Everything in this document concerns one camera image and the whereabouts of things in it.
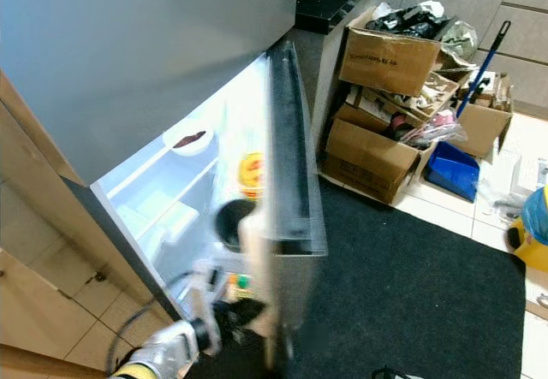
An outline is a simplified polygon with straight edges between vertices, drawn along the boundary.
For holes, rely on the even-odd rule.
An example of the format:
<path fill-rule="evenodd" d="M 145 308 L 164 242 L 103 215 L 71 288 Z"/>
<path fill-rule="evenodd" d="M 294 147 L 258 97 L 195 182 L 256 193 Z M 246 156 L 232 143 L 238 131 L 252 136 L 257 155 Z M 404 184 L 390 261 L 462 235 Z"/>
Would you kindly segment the black plastic bags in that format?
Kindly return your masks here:
<path fill-rule="evenodd" d="M 365 28 L 409 38 L 434 39 L 450 20 L 450 16 L 445 15 L 445 8 L 438 1 L 423 1 L 416 6 L 399 10 L 389 7 L 383 1 L 373 9 Z"/>

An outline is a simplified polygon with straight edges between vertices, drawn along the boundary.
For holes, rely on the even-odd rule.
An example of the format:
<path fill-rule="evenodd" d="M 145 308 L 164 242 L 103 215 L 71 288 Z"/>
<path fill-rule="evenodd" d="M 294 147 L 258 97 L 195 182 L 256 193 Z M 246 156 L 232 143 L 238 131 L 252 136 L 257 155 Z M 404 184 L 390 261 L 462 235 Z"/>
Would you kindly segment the silver fridge door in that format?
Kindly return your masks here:
<path fill-rule="evenodd" d="M 253 290 L 265 305 L 251 325 L 263 339 L 264 379 L 283 379 L 302 353 L 297 332 L 328 246 L 296 47 L 279 40 L 264 62 L 269 68 L 264 190 L 239 230 Z"/>

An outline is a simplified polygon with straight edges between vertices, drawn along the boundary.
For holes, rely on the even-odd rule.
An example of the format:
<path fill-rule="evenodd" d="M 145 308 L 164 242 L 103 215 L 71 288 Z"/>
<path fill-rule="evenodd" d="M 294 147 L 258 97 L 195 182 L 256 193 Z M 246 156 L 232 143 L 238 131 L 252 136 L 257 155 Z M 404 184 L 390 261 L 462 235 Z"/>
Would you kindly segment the clear plastic bag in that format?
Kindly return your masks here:
<path fill-rule="evenodd" d="M 521 214 L 525 199 L 548 185 L 548 157 L 524 157 L 513 150 L 501 150 L 480 165 L 477 198 L 481 211 L 502 220 Z"/>

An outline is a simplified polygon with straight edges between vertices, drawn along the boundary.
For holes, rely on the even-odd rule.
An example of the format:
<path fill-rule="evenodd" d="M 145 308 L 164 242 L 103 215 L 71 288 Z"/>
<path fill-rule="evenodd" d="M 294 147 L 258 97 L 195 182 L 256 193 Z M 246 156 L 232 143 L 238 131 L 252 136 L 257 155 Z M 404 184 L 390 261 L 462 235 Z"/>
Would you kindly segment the open cluttered cardboard box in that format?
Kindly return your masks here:
<path fill-rule="evenodd" d="M 402 115 L 414 127 L 430 121 L 453 98 L 458 83 L 431 73 L 418 94 L 404 95 L 352 85 L 344 103 L 383 122 Z"/>

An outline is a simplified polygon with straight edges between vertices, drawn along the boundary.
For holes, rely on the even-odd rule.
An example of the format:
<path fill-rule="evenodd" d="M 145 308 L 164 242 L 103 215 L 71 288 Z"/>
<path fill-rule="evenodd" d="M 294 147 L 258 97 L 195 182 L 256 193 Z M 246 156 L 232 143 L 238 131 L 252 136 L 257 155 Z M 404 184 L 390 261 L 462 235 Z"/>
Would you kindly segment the blue dustpan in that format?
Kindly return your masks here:
<path fill-rule="evenodd" d="M 473 202 L 476 199 L 480 164 L 474 157 L 450 143 L 438 143 L 427 160 L 424 177 L 458 198 Z"/>

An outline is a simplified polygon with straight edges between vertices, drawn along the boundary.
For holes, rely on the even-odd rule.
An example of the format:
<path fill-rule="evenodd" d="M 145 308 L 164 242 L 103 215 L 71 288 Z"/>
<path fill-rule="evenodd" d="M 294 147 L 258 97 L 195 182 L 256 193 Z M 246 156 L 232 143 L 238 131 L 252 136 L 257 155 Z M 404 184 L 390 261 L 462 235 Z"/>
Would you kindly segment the plain cardboard box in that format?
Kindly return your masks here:
<path fill-rule="evenodd" d="M 334 118 L 321 172 L 384 204 L 394 204 L 426 157 L 419 150 Z"/>
<path fill-rule="evenodd" d="M 473 157 L 488 157 L 504 144 L 513 117 L 513 85 L 508 73 L 488 73 L 489 78 L 471 94 L 469 105 L 458 116 L 461 138 L 450 143 Z"/>

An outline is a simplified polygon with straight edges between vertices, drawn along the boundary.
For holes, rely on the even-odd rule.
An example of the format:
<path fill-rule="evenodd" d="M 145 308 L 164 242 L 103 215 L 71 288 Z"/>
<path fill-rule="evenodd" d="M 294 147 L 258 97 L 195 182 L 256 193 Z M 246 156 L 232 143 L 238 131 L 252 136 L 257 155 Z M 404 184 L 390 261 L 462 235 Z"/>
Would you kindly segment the yellow and blue vacuum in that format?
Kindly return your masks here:
<path fill-rule="evenodd" d="M 548 185 L 525 199 L 506 231 L 506 242 L 526 266 L 548 273 Z"/>

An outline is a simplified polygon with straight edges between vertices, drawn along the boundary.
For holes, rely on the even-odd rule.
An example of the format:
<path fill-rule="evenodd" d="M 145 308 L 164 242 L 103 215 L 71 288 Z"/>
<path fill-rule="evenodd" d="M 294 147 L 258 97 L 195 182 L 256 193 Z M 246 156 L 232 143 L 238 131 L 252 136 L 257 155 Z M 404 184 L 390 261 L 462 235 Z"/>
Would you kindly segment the pink plastic bag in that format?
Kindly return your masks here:
<path fill-rule="evenodd" d="M 427 122 L 419 127 L 411 128 L 398 137 L 401 144 L 408 145 L 421 150 L 430 148 L 435 143 L 449 140 L 454 136 L 461 136 L 463 133 L 461 125 L 458 124 L 456 113 L 452 109 L 439 110 Z"/>

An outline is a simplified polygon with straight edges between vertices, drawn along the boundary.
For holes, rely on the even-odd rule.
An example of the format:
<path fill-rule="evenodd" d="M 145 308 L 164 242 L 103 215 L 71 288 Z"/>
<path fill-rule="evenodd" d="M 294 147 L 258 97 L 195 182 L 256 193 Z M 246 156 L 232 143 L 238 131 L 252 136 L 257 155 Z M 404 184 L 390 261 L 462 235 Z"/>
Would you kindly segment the dark round bowl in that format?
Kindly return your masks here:
<path fill-rule="evenodd" d="M 250 199 L 234 199 L 217 210 L 214 218 L 214 229 L 224 247 L 230 252 L 240 253 L 242 247 L 239 237 L 239 223 L 251 215 L 257 203 Z"/>

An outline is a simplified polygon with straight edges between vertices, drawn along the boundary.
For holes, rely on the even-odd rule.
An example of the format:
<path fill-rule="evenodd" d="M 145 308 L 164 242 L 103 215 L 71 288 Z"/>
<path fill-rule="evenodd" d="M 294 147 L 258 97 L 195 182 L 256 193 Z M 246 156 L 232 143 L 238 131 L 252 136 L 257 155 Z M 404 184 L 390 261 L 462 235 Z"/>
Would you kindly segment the silver fridge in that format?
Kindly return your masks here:
<path fill-rule="evenodd" d="M 66 185 L 173 319 L 199 261 L 247 268 L 214 229 L 267 145 L 264 54 L 296 0 L 0 0 L 5 77 L 70 168 Z M 184 157 L 165 133 L 208 129 Z"/>

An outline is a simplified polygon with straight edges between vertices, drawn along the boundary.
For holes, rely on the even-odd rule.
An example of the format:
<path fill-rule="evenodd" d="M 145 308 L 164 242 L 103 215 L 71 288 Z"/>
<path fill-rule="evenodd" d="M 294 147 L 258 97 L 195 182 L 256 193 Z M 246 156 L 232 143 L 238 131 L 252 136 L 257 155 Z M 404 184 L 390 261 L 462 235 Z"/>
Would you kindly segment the printed cardboard box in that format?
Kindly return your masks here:
<path fill-rule="evenodd" d="M 401 95 L 418 94 L 433 70 L 442 44 L 368 30 L 376 6 L 346 24 L 346 38 L 337 77 L 341 81 Z"/>

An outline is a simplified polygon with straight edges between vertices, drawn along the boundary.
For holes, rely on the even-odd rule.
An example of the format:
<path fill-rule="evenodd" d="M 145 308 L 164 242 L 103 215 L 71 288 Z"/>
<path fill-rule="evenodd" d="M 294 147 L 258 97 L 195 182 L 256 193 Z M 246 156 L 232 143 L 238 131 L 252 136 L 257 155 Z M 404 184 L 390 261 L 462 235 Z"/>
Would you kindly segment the yellow cup noodle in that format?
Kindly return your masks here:
<path fill-rule="evenodd" d="M 258 151 L 248 152 L 240 161 L 236 179 L 238 179 L 240 192 L 244 198 L 254 202 L 262 198 L 264 191 L 263 165 L 264 155 Z"/>

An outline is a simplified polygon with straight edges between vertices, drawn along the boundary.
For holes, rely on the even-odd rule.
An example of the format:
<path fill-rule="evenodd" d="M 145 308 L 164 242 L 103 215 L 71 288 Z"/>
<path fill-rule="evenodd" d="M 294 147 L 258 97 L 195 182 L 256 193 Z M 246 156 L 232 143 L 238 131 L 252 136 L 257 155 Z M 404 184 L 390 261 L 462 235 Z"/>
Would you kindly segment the white bowl with dark food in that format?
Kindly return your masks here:
<path fill-rule="evenodd" d="M 208 129 L 184 130 L 183 133 L 165 133 L 162 141 L 168 150 L 184 157 L 197 156 L 206 151 L 214 138 Z"/>

